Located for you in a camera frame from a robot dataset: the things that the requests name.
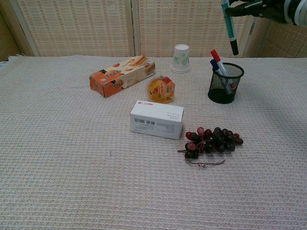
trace white box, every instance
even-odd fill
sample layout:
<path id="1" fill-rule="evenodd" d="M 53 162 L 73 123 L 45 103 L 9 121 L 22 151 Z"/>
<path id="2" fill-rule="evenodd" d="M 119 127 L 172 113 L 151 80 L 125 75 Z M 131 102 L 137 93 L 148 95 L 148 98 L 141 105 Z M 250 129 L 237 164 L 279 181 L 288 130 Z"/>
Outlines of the white box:
<path id="1" fill-rule="evenodd" d="M 130 128 L 136 133 L 180 139 L 183 107 L 138 100 L 130 112 Z"/>

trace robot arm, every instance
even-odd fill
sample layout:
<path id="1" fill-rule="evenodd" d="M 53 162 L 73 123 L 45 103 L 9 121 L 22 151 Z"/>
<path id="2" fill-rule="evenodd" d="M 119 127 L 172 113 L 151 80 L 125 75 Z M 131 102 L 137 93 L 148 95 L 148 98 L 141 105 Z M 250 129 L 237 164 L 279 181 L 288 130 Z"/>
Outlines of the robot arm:
<path id="1" fill-rule="evenodd" d="M 229 0 L 229 4 L 239 0 Z M 225 13 L 231 17 L 252 15 L 268 18 L 277 23 L 307 26 L 307 0 L 242 0 L 244 3 L 230 7 Z"/>

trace red marker cap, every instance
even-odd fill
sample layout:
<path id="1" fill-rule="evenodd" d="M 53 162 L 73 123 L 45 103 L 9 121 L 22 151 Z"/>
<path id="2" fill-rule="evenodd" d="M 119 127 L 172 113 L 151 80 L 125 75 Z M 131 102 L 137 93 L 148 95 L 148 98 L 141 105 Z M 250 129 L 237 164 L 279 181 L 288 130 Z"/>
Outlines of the red marker cap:
<path id="1" fill-rule="evenodd" d="M 217 54 L 215 49 L 211 50 L 211 55 L 214 58 L 214 60 L 216 60 L 216 62 L 219 62 L 221 60 L 220 56 Z"/>

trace blue marker cap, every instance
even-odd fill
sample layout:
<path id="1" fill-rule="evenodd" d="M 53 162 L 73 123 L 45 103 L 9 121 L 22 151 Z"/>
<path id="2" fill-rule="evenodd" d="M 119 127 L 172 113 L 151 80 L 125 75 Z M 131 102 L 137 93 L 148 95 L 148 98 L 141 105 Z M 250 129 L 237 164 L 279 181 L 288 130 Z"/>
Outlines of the blue marker cap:
<path id="1" fill-rule="evenodd" d="M 217 71 L 217 70 L 219 69 L 219 66 L 217 65 L 216 60 L 212 59 L 212 60 L 210 61 L 210 63 L 211 63 L 211 65 L 213 66 L 213 69 L 214 69 L 215 71 Z"/>

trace bunch of grapes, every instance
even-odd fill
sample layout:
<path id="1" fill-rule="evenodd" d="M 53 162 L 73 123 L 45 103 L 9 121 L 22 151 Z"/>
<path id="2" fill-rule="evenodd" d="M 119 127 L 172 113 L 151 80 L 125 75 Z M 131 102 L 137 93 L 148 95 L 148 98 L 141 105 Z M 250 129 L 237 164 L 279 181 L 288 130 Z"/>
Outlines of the bunch of grapes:
<path id="1" fill-rule="evenodd" d="M 236 145 L 242 145 L 243 139 L 238 133 L 224 128 L 216 127 L 212 132 L 210 129 L 205 130 L 203 127 L 195 132 L 187 132 L 186 137 L 191 140 L 186 144 L 185 150 L 179 152 L 185 153 L 186 159 L 198 159 L 199 154 L 224 151 L 234 151 Z"/>

